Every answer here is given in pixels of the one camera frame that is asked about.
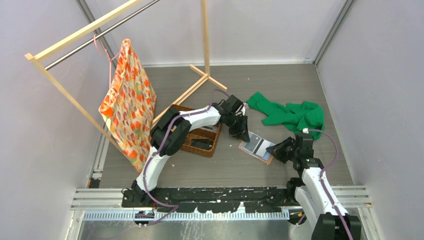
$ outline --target green cloth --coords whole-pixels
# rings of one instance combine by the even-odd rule
[[[316,103],[304,101],[302,104],[287,103],[286,106],[269,101],[260,92],[255,93],[247,101],[249,108],[266,114],[263,125],[283,124],[288,130],[299,133],[302,129],[319,129],[324,131],[324,111]],[[321,133],[311,131],[314,140],[321,137]]]

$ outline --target hanging laundry bag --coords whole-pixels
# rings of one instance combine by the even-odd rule
[[[150,150],[156,94],[129,39],[122,41],[109,92],[98,111],[134,168],[141,173]]]

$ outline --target gray wall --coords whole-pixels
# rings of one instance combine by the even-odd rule
[[[143,6],[151,0],[143,1]],[[99,18],[126,0],[87,1]],[[313,60],[343,0],[209,0],[211,63]],[[144,65],[203,63],[200,0],[161,0],[107,35],[124,38]]]
[[[0,239],[65,237],[99,132],[24,55],[86,24],[74,0],[8,1],[0,8]],[[89,47],[51,73],[100,122],[109,65],[98,55]]]
[[[423,239],[424,1],[356,1],[318,70],[384,239]]]

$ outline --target wooden frame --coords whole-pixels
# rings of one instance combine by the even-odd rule
[[[115,8],[114,10],[106,13],[99,19],[93,21],[87,26],[81,28],[80,30],[74,32],[73,34],[65,37],[56,44],[48,47],[47,49],[41,51],[40,53],[33,56],[30,53],[27,53],[25,57],[43,74],[47,79],[116,147],[121,153],[122,150],[115,142],[115,140],[96,122],[96,120],[77,102],[77,100],[55,79],[55,77],[46,70],[46,68],[41,64],[42,61],[50,58],[54,54],[58,53],[60,50],[71,45],[75,41],[81,39],[82,37],[93,32],[95,29],[103,26],[109,21],[115,19],[117,16],[127,12],[129,9],[135,7],[137,4],[143,2],[144,0],[129,0],[122,4],[121,6]],[[190,68],[201,75],[200,79],[197,80],[190,88],[187,89],[180,97],[178,97],[172,104],[181,104],[186,100],[194,91],[196,91],[203,83],[210,81],[220,89],[227,91],[227,87],[221,84],[219,81],[211,77],[211,68],[210,68],[210,59],[209,59],[209,31],[208,31],[208,0],[200,0],[201,6],[201,23],[202,23],[202,34],[203,34],[203,54],[204,54],[204,69],[205,72],[201,71],[194,65],[190,65]],[[162,115],[168,110],[167,107],[164,111],[156,116],[153,120],[153,125],[155,125]]]

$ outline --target wicker basket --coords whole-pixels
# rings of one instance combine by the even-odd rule
[[[171,107],[176,108],[178,111],[185,111],[185,112],[194,110],[193,108],[175,105],[175,104],[171,105]],[[185,138],[184,144],[181,146],[181,150],[192,153],[192,154],[200,155],[203,157],[211,158],[215,153],[215,149],[217,148],[218,138],[220,136],[222,124],[217,124],[215,126],[217,127],[217,131],[206,130],[204,128],[197,128],[190,131],[187,137]],[[192,146],[191,143],[193,139],[205,139],[205,140],[209,140],[213,142],[213,144],[209,150],[206,150],[206,149]]]

